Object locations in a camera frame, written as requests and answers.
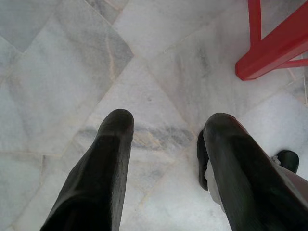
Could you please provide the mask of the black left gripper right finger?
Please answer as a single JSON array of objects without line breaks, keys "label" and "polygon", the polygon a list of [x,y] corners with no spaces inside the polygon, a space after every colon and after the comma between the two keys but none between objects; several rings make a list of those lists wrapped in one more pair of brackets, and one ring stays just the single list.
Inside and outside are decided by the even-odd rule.
[{"label": "black left gripper right finger", "polygon": [[232,231],[308,231],[308,188],[293,185],[233,116],[213,114],[203,136]]}]

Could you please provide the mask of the grey robot leg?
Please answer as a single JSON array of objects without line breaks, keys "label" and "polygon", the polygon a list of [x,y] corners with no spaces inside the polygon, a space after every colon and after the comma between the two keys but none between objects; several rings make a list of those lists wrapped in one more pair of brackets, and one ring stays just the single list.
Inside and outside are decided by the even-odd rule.
[{"label": "grey robot leg", "polygon": [[308,188],[308,181],[306,181],[305,179],[303,179],[302,177],[298,176],[297,174],[295,174],[294,172],[284,168],[282,166],[282,162],[278,159],[278,156],[274,156],[272,158],[273,162],[276,163],[276,165],[278,166],[278,170],[285,176],[287,177],[293,185],[295,185],[296,187],[302,187],[302,188]]}]

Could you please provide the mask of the black robot foot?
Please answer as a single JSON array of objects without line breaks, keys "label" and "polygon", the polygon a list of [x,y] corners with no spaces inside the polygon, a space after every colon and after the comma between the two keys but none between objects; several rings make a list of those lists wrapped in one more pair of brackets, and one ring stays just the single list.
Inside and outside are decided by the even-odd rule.
[{"label": "black robot foot", "polygon": [[206,151],[203,130],[200,131],[197,139],[197,160],[199,166],[198,173],[198,181],[200,186],[208,191],[207,180],[205,178],[205,171],[207,170],[207,163],[209,161],[209,157]]},{"label": "black robot foot", "polygon": [[295,152],[290,150],[282,150],[278,152],[276,156],[280,161],[280,166],[295,174],[297,173],[299,167],[299,157]]}]

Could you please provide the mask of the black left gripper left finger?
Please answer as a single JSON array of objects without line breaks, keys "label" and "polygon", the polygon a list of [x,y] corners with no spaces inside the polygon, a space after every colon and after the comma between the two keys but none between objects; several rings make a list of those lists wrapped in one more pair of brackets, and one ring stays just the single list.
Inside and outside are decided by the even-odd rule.
[{"label": "black left gripper left finger", "polygon": [[125,109],[103,120],[40,231],[119,231],[133,132],[133,115]]}]

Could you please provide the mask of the red plastic stool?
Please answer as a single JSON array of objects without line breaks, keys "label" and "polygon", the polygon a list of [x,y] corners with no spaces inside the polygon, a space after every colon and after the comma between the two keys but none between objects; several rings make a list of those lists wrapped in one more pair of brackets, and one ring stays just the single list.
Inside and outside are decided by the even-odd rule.
[{"label": "red plastic stool", "polygon": [[308,0],[264,38],[260,0],[248,0],[248,13],[250,49],[235,65],[239,79],[257,79],[275,69],[308,67],[308,58],[294,60],[308,51]]}]

